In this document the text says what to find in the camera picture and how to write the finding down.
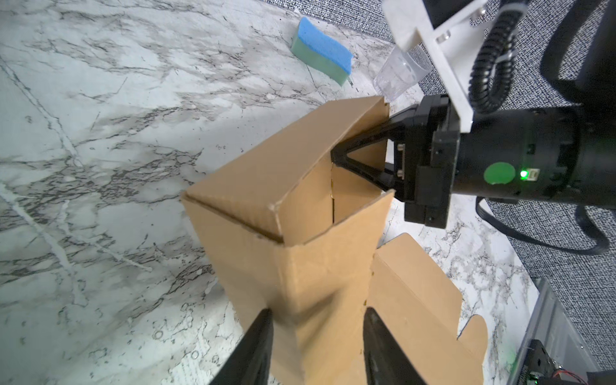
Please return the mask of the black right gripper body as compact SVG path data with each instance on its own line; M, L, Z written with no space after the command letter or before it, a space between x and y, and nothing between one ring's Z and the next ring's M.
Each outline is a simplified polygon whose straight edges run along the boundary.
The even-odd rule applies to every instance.
M460 119L446 95L425 96L393 116L395 166L404 173L396 199L404 220L436 229L447 226L460 145Z

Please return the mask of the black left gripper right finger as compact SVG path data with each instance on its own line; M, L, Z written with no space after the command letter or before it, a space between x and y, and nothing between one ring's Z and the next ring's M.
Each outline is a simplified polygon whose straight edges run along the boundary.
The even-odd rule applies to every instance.
M364 315L363 338L369 385L427 384L373 307Z

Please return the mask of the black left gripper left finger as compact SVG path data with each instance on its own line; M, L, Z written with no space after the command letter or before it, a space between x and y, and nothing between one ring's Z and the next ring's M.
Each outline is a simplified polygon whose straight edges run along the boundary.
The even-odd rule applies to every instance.
M210 384L268 384L273 341L273 314L263 309Z

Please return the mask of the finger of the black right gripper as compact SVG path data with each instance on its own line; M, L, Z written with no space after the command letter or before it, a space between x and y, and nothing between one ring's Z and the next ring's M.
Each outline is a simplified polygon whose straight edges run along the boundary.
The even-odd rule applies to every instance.
M407 144L407 137L411 131L412 120L415 117L418 107L418 104L414 104L396 113L384 123L377 124L374 128L370 128L350 139L342 141L332 149L332 157L345 157L351 152L379 143L383 140L392 141L394 144Z
M369 144L350 149L337 145L330 153L333 163L360 176L383 191L404 192L404 167L401 157L388 160L388 144Z

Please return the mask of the brown cardboard box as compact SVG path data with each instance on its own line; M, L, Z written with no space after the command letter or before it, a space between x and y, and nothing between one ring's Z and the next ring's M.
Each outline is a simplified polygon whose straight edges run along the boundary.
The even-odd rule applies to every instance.
M484 319L408 234L380 243L394 194L330 151L385 122L377 96L330 101L188 188L181 200L244 329L274 318L284 384L364 384L373 307L430 384L481 384Z

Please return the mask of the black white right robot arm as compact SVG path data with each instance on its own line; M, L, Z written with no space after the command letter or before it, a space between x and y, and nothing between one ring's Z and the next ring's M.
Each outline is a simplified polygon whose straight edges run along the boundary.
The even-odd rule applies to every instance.
M574 38L601 5L573 3L543 53L540 73L566 106L505 110L528 2L504 1L493 21L474 27L479 1L386 1L396 44L422 43L446 93L337 144L334 164L393 191L405 221L433 228L447 226L454 194L613 209L614 2L603 3L577 76L560 76Z

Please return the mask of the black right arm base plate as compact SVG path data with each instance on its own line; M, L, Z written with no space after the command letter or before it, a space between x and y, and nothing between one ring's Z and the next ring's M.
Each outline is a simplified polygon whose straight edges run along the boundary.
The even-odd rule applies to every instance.
M541 341L532 339L526 351L517 385L587 385L580 375L564 368L557 367L550 358Z

